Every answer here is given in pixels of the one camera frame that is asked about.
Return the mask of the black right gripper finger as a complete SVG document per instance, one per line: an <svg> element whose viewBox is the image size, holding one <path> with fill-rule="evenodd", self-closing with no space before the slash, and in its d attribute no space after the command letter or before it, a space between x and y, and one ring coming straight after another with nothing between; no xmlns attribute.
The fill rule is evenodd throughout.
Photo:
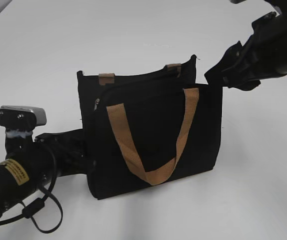
<svg viewBox="0 0 287 240"><path fill-rule="evenodd" d="M228 87L229 80L225 69L229 67L229 61L221 59L215 66L209 69L204 77L211 87Z"/></svg>

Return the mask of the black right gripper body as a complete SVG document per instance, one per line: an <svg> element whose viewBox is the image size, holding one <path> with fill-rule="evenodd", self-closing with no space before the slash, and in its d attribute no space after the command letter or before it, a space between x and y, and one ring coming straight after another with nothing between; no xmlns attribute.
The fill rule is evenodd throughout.
<svg viewBox="0 0 287 240"><path fill-rule="evenodd" d="M240 42L229 47L224 53L218 67L218 82L223 87L251 91L261 84L261 80L283 76L274 66L264 47L259 43L260 33L268 20L256 20L251 26L253 34L244 45Z"/></svg>

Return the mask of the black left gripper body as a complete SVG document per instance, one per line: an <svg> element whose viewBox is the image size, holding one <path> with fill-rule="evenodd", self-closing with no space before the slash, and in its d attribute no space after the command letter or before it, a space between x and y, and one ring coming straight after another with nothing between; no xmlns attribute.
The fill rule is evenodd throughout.
<svg viewBox="0 0 287 240"><path fill-rule="evenodd" d="M50 147L57 160L58 176L88 175L94 170L94 162L87 150L83 129L60 133L42 133L35 137L37 143Z"/></svg>

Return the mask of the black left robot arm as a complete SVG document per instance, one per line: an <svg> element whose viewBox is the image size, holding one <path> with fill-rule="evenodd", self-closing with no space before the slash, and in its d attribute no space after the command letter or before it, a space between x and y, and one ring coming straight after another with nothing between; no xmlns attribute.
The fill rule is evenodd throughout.
<svg viewBox="0 0 287 240"><path fill-rule="evenodd" d="M24 208L24 213L0 225L32 216L52 194L58 177L86 174L88 159L82 129L62 133L7 137L6 157L0 163L0 218L10 208L48 185L40 200Z"/></svg>

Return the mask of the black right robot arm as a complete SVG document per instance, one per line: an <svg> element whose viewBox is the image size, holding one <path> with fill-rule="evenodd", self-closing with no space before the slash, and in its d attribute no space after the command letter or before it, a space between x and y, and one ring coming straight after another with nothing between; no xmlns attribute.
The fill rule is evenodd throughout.
<svg viewBox="0 0 287 240"><path fill-rule="evenodd" d="M274 8L253 21L253 34L230 46L204 77L213 87L251 91L262 80L287 75L287 0L270 0Z"/></svg>

